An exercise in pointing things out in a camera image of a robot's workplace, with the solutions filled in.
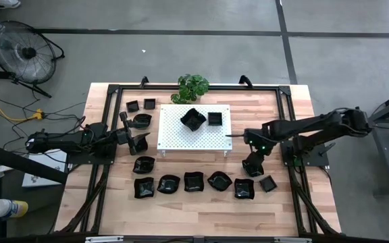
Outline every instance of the black clamp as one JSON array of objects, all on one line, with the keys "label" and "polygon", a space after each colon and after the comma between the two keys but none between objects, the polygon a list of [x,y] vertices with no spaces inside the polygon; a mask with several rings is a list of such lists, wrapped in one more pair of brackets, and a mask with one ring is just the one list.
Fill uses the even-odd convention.
[{"label": "black clamp", "polygon": [[146,84],[147,82],[149,82],[148,78],[147,78],[146,76],[143,76],[142,81],[140,81],[140,86],[139,86],[139,88],[140,88],[140,89],[143,89],[143,87],[145,86],[145,84]]},{"label": "black clamp", "polygon": [[278,90],[282,91],[287,96],[290,96],[290,87],[289,86],[279,86]]},{"label": "black clamp", "polygon": [[249,80],[249,78],[247,78],[245,75],[242,75],[241,78],[240,78],[240,82],[238,82],[239,84],[247,84],[247,87],[248,88],[253,88],[253,84],[251,83],[251,81]]}]

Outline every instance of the white paper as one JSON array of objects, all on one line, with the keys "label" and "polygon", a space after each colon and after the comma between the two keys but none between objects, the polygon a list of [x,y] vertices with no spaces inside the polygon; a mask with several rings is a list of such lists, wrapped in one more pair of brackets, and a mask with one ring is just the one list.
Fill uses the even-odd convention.
[{"label": "white paper", "polygon": [[[56,160],[59,161],[66,161],[67,154],[61,150],[55,149],[51,151],[47,151],[46,154]],[[59,171],[64,172],[65,163],[61,163],[58,161],[54,161],[51,158],[44,154],[36,154],[36,155],[29,155],[29,159],[36,161],[37,163],[47,165],[53,169],[57,169]],[[54,182],[48,179],[40,178],[36,175],[31,175],[28,173],[25,173],[24,181],[22,182],[23,187],[33,187],[33,186],[51,186],[51,185],[58,185],[59,182]]]}]

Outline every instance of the white tray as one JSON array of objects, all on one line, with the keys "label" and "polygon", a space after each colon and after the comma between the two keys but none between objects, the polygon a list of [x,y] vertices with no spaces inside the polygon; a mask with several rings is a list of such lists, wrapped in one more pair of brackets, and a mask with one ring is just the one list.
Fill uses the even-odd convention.
[{"label": "white tray", "polygon": [[[189,109],[195,108],[207,118],[201,127],[192,132],[181,121]],[[222,113],[222,126],[208,126],[208,113]],[[229,105],[161,105],[159,140],[157,149],[165,156],[165,151],[213,150],[227,152],[232,150],[232,133]]]}]

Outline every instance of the potted plant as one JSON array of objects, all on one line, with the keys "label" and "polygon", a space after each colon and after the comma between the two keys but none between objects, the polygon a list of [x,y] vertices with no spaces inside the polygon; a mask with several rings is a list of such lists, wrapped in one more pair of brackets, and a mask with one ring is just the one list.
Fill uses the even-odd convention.
[{"label": "potted plant", "polygon": [[189,104],[208,92],[209,82],[200,75],[186,74],[178,79],[178,85],[178,94],[171,95],[170,99],[174,104]]}]

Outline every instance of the fan guard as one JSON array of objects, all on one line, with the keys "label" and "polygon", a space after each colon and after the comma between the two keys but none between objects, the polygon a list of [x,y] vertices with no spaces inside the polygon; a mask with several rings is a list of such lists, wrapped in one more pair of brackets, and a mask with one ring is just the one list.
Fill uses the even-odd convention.
[{"label": "fan guard", "polygon": [[15,81],[42,84],[52,77],[57,66],[51,43],[27,24],[1,22],[0,66]]}]

